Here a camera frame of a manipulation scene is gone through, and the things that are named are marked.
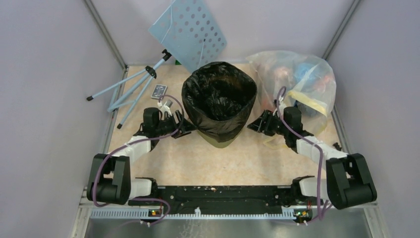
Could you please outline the yellow translucent trash bag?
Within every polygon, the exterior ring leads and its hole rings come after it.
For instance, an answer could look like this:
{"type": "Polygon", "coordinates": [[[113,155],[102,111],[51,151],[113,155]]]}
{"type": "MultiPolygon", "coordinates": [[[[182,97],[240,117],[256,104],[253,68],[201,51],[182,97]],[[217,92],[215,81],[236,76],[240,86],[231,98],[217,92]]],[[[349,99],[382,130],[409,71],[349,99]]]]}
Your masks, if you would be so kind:
{"type": "Polygon", "coordinates": [[[263,144],[270,149],[279,149],[283,145],[296,150],[296,141],[305,136],[318,136],[327,125],[329,112],[327,104],[312,99],[306,94],[280,90],[280,95],[274,100],[276,113],[284,126],[284,134],[276,134],[263,144]]]}

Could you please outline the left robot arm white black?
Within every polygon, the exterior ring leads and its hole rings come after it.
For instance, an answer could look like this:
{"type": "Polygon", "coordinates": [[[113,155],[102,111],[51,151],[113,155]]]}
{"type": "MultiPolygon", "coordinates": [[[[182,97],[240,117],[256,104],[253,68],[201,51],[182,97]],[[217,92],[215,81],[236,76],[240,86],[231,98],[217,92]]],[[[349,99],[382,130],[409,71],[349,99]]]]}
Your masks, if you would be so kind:
{"type": "Polygon", "coordinates": [[[131,165],[163,138],[179,138],[194,130],[196,127],[179,110],[171,113],[154,107],[144,109],[143,122],[128,142],[108,154],[93,157],[87,199],[100,207],[123,205],[137,197],[147,205],[155,204],[159,197],[155,179],[132,177],[131,165]]]}

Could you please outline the black trash bag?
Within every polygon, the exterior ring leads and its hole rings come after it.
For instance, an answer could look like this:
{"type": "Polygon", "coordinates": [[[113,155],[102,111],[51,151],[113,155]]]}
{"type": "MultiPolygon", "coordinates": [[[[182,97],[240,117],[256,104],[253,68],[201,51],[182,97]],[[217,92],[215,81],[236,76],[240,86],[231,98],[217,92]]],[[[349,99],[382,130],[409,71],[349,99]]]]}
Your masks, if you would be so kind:
{"type": "Polygon", "coordinates": [[[257,96],[255,81],[236,66],[211,62],[195,70],[181,90],[184,109],[199,132],[224,143],[245,126],[257,96]]]}

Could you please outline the green mesh trash bin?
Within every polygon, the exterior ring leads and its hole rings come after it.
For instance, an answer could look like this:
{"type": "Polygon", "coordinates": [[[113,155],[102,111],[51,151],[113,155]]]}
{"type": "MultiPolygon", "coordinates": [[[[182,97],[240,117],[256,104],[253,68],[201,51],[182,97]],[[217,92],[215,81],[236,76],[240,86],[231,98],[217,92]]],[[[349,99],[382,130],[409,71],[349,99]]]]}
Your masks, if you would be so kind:
{"type": "Polygon", "coordinates": [[[219,137],[217,134],[213,134],[213,133],[204,133],[201,131],[198,131],[198,134],[206,141],[208,142],[210,145],[212,145],[215,148],[218,149],[222,149],[222,148],[226,148],[227,146],[229,146],[241,133],[243,130],[240,130],[234,137],[232,137],[229,140],[226,141],[222,141],[219,142],[217,140],[217,137],[219,137]]]}

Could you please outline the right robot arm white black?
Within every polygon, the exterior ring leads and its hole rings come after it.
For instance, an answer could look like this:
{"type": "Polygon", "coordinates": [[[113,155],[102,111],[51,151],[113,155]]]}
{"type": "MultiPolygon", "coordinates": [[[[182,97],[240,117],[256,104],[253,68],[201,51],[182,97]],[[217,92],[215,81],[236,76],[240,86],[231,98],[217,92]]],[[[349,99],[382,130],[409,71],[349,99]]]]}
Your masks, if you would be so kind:
{"type": "Polygon", "coordinates": [[[304,130],[298,108],[286,107],[281,116],[277,111],[265,110],[247,128],[267,136],[282,135],[287,147],[325,170],[325,179],[298,178],[297,186],[290,191],[294,203],[304,204],[310,197],[319,197],[341,210],[377,200],[365,157],[337,150],[304,130]]]}

